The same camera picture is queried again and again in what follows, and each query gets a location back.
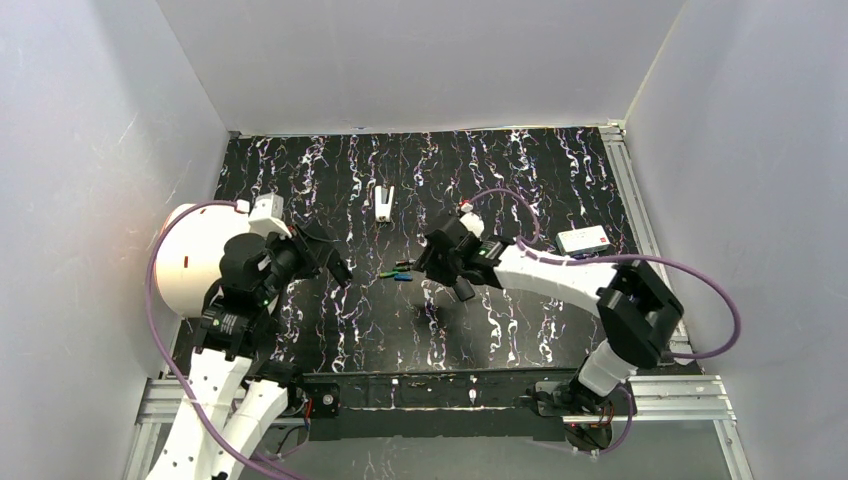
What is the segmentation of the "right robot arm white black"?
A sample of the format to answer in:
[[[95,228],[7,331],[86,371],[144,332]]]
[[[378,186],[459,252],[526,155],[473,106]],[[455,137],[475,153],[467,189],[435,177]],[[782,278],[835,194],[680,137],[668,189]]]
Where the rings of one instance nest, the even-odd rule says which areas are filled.
[[[605,338],[574,376],[556,384],[538,382],[523,397],[541,416],[601,412],[639,370],[658,366],[684,313],[644,260],[606,256],[580,262],[550,255],[518,239],[484,234],[481,219],[472,213],[442,216],[426,233],[412,268],[454,288],[462,301],[472,298],[474,286],[522,290],[600,320]]]

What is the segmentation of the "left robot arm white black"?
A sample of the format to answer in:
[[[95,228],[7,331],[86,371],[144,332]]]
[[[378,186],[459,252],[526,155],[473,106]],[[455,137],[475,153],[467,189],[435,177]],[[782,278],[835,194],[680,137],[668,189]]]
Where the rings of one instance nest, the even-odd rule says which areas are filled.
[[[269,365],[273,309],[295,280],[327,270],[352,275],[317,221],[255,220],[223,205],[200,205],[164,226],[147,268],[146,291],[199,323],[183,397],[153,479],[236,479],[287,408],[292,380]]]

